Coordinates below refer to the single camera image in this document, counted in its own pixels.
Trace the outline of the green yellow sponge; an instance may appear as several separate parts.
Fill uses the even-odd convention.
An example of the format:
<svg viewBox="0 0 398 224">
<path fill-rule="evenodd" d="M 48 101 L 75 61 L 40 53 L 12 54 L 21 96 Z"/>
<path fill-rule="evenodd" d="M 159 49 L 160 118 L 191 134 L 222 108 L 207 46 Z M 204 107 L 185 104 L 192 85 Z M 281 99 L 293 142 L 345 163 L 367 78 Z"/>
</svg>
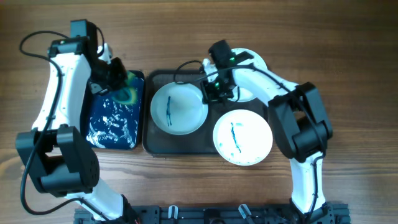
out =
<svg viewBox="0 0 398 224">
<path fill-rule="evenodd" d="M 126 86 L 123 89 L 115 91 L 111 98 L 113 101 L 122 105 L 133 105 L 137 102 L 137 91 L 133 87 L 132 82 L 136 75 L 130 71 L 127 72 Z"/>
</svg>

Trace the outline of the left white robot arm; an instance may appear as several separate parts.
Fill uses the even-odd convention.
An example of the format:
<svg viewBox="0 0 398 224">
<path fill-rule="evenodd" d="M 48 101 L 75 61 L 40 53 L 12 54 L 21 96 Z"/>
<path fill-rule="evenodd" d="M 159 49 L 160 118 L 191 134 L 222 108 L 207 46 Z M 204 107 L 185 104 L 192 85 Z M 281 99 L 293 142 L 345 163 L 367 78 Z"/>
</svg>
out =
<svg viewBox="0 0 398 224">
<path fill-rule="evenodd" d="M 44 60 L 50 77 L 43 105 L 32 128 L 19 133 L 16 149 L 24 164 L 21 204 L 29 213 L 27 180 L 36 190 L 80 204 L 101 223 L 139 223 L 127 198 L 100 177 L 96 153 L 80 132 L 88 95 L 105 95 L 127 85 L 127 71 L 113 57 L 103 33 L 86 19 L 70 24 L 70 35 L 58 34 Z"/>
</svg>

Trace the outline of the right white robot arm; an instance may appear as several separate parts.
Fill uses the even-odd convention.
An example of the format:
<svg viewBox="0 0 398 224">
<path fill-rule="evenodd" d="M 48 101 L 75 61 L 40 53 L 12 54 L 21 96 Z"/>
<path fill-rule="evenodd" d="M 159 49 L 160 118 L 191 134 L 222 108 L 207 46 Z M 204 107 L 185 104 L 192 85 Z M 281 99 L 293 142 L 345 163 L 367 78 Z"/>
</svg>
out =
<svg viewBox="0 0 398 224">
<path fill-rule="evenodd" d="M 270 71 L 259 54 L 232 49 L 220 40 L 202 62 L 205 103 L 233 98 L 233 88 L 250 92 L 267 107 L 274 140 L 292 168 L 294 209 L 310 223 L 326 203 L 322 192 L 322 164 L 333 135 L 320 93 L 314 84 L 297 84 Z"/>
</svg>

